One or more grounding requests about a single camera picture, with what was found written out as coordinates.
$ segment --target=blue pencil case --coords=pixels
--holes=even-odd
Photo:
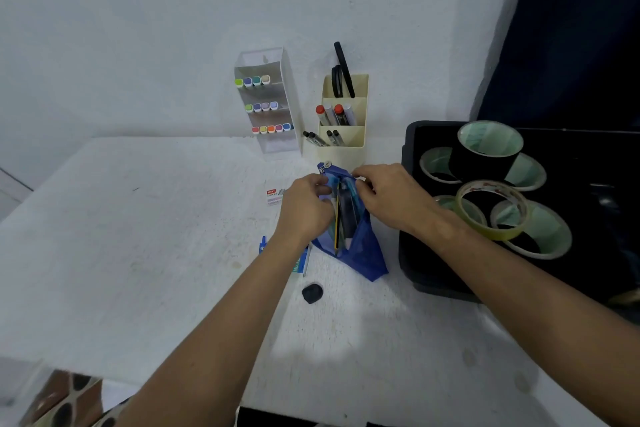
[[[388,270],[371,228],[371,216],[356,192],[355,178],[341,167],[327,164],[318,164],[318,170],[329,178],[332,194],[320,199],[331,199],[333,208],[338,209],[337,220],[312,243],[373,282]]]

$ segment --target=black tray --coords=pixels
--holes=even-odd
[[[455,195],[460,184],[430,179],[420,169],[420,156],[434,147],[453,147],[464,123],[418,121],[406,130],[402,164],[431,196]],[[518,131],[524,138],[522,151],[547,171],[547,182],[539,189],[524,192],[524,197],[556,211],[573,235],[571,250],[559,259],[525,258],[601,303],[637,289],[639,230],[632,217],[640,216],[635,186],[640,132],[540,128]],[[488,204],[477,200],[474,203],[488,217]],[[479,302],[438,255],[411,235],[400,233],[398,255],[404,274],[417,290]]]

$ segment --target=right hand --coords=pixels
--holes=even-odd
[[[366,178],[356,180],[360,199],[388,227],[415,235],[425,220],[440,215],[438,204],[401,164],[361,165],[352,175]]]

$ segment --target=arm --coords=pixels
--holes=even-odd
[[[400,164],[354,171],[372,215],[433,251],[556,382],[606,422],[640,425],[640,330],[440,208]]]
[[[220,302],[132,398],[119,427],[230,427],[287,278],[333,209],[325,176],[309,174],[285,192],[276,231]]]

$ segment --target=yellow tape roll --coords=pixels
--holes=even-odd
[[[492,192],[493,194],[498,194],[503,197],[516,206],[520,213],[520,220],[513,228],[505,230],[491,228],[473,220],[463,208],[462,199],[466,194],[474,191]],[[506,184],[488,180],[471,181],[460,186],[458,194],[456,194],[456,202],[454,203],[453,211],[460,216],[460,218],[465,220],[471,228],[476,230],[476,232],[494,241],[507,241],[514,239],[523,232],[527,221],[529,221],[529,218],[531,217],[529,205],[522,194]]]

